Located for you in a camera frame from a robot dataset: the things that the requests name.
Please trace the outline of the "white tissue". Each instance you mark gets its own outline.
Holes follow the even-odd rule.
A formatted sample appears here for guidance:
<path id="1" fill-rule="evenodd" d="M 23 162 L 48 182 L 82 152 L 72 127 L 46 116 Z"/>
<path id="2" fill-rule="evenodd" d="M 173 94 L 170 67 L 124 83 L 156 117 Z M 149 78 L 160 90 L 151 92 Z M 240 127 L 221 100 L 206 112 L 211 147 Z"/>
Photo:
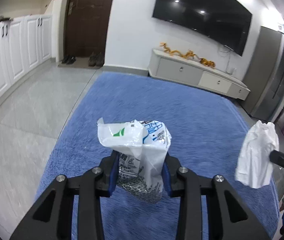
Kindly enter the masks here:
<path id="1" fill-rule="evenodd" d="M 279 150 L 279 138 L 272 122 L 257 121 L 247 132 L 235 169 L 235 180 L 253 189 L 269 185 L 273 173 L 270 153 Z"/>

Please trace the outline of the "white plastic packaging bag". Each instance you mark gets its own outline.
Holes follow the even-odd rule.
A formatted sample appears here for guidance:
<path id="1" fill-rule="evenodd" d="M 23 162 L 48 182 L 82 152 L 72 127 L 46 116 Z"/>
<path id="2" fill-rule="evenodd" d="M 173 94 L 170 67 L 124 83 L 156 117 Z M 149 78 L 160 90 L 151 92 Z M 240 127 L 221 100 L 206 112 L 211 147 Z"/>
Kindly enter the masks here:
<path id="1" fill-rule="evenodd" d="M 117 185 L 135 198 L 155 204 L 162 198 L 162 168 L 171 134 L 161 121 L 97 121 L 98 140 L 119 152 Z"/>

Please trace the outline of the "blue towel table cover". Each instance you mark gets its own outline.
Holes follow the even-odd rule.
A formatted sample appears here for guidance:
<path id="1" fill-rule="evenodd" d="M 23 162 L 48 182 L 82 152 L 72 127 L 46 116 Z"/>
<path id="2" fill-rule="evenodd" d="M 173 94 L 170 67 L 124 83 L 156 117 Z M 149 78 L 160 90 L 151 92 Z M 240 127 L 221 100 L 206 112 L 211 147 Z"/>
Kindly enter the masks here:
<path id="1" fill-rule="evenodd" d="M 158 135 L 161 122 L 171 134 L 169 154 L 196 174 L 223 175 L 272 238 L 279 221 L 275 183 L 252 189 L 235 181 L 235 168 L 249 126 L 227 98 L 205 90 L 138 75 L 102 73 L 69 119 L 45 167 L 38 198 L 59 174 L 84 174 L 109 156 L 98 140 L 98 119 L 104 123 L 150 121 Z M 163 190 L 156 204 L 139 201 L 120 187 L 101 198 L 105 239 L 175 239 L 179 198 Z"/>

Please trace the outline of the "grey refrigerator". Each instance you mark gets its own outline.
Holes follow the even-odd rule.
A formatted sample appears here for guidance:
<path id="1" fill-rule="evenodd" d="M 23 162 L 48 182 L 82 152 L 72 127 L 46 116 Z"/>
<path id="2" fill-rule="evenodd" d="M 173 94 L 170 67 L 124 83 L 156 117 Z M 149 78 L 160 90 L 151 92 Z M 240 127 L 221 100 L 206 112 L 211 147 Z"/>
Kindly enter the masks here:
<path id="1" fill-rule="evenodd" d="M 250 93 L 241 103 L 253 118 L 271 121 L 284 97 L 284 34 L 261 27 L 243 83 Z"/>

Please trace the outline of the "white TV cabinet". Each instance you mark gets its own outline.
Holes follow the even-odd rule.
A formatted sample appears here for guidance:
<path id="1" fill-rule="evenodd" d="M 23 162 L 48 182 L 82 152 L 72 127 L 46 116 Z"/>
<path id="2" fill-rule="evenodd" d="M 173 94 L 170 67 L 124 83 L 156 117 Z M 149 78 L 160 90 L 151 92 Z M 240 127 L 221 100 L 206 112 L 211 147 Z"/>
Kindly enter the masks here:
<path id="1" fill-rule="evenodd" d="M 151 77 L 200 88 L 234 99 L 246 100 L 249 88 L 242 81 L 196 61 L 154 49 L 149 63 Z"/>

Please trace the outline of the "brown shoes pair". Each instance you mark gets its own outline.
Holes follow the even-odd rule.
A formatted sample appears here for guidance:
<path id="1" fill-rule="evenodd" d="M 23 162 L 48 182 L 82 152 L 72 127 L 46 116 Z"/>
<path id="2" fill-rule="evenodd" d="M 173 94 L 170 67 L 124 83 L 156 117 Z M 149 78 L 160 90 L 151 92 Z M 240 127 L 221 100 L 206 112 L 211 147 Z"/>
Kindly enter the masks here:
<path id="1" fill-rule="evenodd" d="M 92 53 L 88 60 L 89 67 L 102 67 L 104 65 L 104 55 L 102 53 Z"/>

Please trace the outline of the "gold tiger figurine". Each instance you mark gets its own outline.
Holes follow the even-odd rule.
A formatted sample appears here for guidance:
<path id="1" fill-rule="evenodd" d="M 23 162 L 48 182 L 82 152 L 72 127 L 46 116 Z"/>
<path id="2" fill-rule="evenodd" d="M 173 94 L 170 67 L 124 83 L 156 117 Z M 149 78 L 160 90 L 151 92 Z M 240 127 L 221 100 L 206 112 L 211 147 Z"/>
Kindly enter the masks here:
<path id="1" fill-rule="evenodd" d="M 210 68 L 215 69 L 216 64 L 215 64 L 214 61 L 210 61 L 210 60 L 207 60 L 207 59 L 205 59 L 205 58 L 200 58 L 200 59 L 199 59 L 199 62 L 200 62 L 202 65 L 204 65 L 204 66 L 207 66 L 207 67 L 210 67 Z"/>

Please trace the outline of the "black shoes pair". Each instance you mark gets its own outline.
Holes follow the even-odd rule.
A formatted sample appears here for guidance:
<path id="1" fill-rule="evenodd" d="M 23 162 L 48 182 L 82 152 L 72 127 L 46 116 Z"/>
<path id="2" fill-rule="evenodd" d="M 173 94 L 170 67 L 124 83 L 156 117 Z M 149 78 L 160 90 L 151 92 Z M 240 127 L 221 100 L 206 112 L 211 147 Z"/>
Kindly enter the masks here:
<path id="1" fill-rule="evenodd" d="M 62 64 L 73 64 L 76 61 L 76 57 L 72 55 L 67 55 L 63 58 Z"/>

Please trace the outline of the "gold dragon figurine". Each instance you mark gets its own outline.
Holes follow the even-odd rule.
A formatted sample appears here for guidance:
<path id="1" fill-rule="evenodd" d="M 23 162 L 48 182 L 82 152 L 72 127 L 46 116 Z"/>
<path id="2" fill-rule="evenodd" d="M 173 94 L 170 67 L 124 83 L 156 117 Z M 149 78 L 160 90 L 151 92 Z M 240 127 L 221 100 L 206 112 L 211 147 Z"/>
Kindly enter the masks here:
<path id="1" fill-rule="evenodd" d="M 188 50 L 186 53 L 183 54 L 179 50 L 171 49 L 170 47 L 168 47 L 167 43 L 165 43 L 165 42 L 160 42 L 159 46 L 162 47 L 164 49 L 164 52 L 168 53 L 170 56 L 177 55 L 177 56 L 182 57 L 184 59 L 194 59 L 194 58 L 196 58 L 196 59 L 199 60 L 199 57 L 192 50 Z"/>

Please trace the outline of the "brown entrance door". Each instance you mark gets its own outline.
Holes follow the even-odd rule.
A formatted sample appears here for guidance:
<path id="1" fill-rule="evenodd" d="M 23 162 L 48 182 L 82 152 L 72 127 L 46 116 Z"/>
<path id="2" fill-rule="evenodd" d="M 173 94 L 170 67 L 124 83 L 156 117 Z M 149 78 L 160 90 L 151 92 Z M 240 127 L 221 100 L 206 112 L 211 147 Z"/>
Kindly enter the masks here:
<path id="1" fill-rule="evenodd" d="M 105 57 L 106 37 L 113 0 L 68 0 L 64 57 L 89 57 L 102 53 Z"/>

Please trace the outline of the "white wall cupboards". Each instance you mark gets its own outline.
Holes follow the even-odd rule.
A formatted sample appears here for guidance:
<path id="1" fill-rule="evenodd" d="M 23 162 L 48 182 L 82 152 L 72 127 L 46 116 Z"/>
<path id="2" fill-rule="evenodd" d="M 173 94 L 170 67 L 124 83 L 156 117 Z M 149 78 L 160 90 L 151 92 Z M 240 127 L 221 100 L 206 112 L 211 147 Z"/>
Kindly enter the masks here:
<path id="1" fill-rule="evenodd" d="M 0 0 L 0 99 L 52 57 L 54 0 Z"/>

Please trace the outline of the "black wall television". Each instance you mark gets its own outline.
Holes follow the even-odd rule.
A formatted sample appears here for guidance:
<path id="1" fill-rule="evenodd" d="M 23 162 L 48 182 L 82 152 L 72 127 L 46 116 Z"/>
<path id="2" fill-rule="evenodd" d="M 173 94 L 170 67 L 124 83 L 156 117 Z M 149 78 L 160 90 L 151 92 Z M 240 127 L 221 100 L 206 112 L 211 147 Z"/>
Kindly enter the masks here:
<path id="1" fill-rule="evenodd" d="M 252 20 L 237 0 L 156 0 L 152 17 L 196 31 L 240 56 Z"/>

